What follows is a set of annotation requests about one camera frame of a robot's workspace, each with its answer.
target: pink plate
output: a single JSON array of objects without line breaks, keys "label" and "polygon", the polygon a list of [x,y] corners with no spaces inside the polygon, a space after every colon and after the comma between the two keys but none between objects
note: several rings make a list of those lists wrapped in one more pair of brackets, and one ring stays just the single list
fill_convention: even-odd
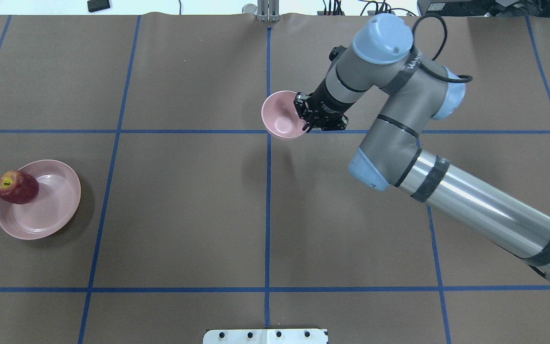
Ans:
[{"label": "pink plate", "polygon": [[63,228],[78,210],[80,180],[65,163],[41,160],[20,168],[40,183],[37,197],[27,204],[13,204],[0,199],[0,226],[18,239],[47,237]]},{"label": "pink plate", "polygon": [[298,117],[294,108],[294,97],[296,92],[279,91],[271,94],[262,103],[262,123],[266,131],[278,139],[296,139],[305,133],[305,121]]}]

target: red apple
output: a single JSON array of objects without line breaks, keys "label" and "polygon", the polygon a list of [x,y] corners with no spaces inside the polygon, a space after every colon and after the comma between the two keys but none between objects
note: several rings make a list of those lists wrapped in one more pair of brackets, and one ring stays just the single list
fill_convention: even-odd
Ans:
[{"label": "red apple", "polygon": [[37,196],[40,185],[26,172],[11,170],[0,177],[0,198],[15,204],[26,204]]}]

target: robotic arm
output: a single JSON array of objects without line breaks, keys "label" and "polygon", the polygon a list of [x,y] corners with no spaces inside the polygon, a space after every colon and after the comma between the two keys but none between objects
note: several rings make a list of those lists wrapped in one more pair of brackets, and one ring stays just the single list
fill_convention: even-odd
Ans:
[{"label": "robotic arm", "polygon": [[413,45],[402,19],[372,17],[350,48],[330,53],[332,64],[312,94],[296,94],[305,131],[343,130],[345,111],[369,88],[389,94],[358,147],[349,172],[366,185],[393,185],[509,251],[550,281],[550,216],[417,146],[430,119],[444,119],[461,103],[467,76],[456,76]]}]

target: gray tabletop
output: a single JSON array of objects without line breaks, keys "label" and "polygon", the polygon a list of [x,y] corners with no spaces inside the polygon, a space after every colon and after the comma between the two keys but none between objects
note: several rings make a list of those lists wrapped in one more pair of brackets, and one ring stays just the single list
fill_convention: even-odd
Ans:
[{"label": "gray tabletop", "polygon": [[[271,138],[268,94],[312,92],[367,17],[0,17],[0,175],[56,159],[60,231],[0,228],[0,344],[200,343],[208,329],[332,343],[550,343],[550,284],[393,187],[347,172],[349,130]],[[412,25],[414,18],[404,18]],[[421,145],[550,215],[550,19],[446,18],[464,102]],[[431,56],[443,38],[422,22]]]}]

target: light blue joint cap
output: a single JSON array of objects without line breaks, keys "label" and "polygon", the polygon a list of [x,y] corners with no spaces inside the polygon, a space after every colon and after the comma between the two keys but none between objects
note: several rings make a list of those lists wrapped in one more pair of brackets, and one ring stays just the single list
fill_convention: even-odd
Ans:
[{"label": "light blue joint cap", "polygon": [[389,65],[403,59],[412,45],[411,29],[400,17],[379,13],[356,33],[351,46],[364,61]]},{"label": "light blue joint cap", "polygon": [[370,162],[360,147],[358,147],[356,155],[354,155],[349,163],[349,173],[362,183],[379,191],[385,190],[389,185],[388,181],[380,174],[375,165]]},{"label": "light blue joint cap", "polygon": [[[453,74],[449,68],[447,69],[448,78],[459,79],[456,74]],[[432,116],[432,119],[441,120],[449,117],[452,112],[460,106],[462,99],[465,95],[465,84],[453,84],[447,83],[447,93],[445,94],[445,101],[441,105],[441,109],[438,110],[436,115]]]}]

